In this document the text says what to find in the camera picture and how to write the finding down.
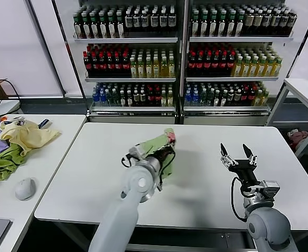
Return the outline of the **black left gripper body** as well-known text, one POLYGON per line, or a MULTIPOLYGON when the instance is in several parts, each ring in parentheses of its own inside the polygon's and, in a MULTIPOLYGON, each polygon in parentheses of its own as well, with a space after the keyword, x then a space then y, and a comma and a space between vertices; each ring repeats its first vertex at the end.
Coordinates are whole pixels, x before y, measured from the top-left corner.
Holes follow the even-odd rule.
POLYGON ((172 146, 163 146, 153 153, 153 156, 159 161, 165 161, 167 158, 174 159, 175 155, 172 146))

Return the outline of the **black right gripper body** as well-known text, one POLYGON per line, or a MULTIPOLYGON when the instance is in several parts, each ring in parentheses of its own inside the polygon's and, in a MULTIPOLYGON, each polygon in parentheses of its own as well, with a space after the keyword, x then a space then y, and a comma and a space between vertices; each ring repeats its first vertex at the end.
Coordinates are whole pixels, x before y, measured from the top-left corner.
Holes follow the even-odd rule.
POLYGON ((243 188, 248 188, 259 184, 254 175, 256 167, 256 163, 252 163, 248 159, 237 160, 229 166, 229 171, 238 176, 243 188))

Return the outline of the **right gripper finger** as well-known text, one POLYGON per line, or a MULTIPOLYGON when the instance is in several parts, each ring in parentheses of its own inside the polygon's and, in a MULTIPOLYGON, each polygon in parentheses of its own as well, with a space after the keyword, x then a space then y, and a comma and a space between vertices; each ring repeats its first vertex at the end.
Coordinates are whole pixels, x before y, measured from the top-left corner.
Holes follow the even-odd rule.
POLYGON ((221 153, 220 160, 223 163, 223 165, 228 168, 228 170, 237 167, 237 161, 228 155, 228 152, 222 143, 220 144, 220 153, 221 153))
POLYGON ((252 150, 245 144, 242 144, 246 157, 251 165, 257 166, 257 156, 252 153, 252 150))

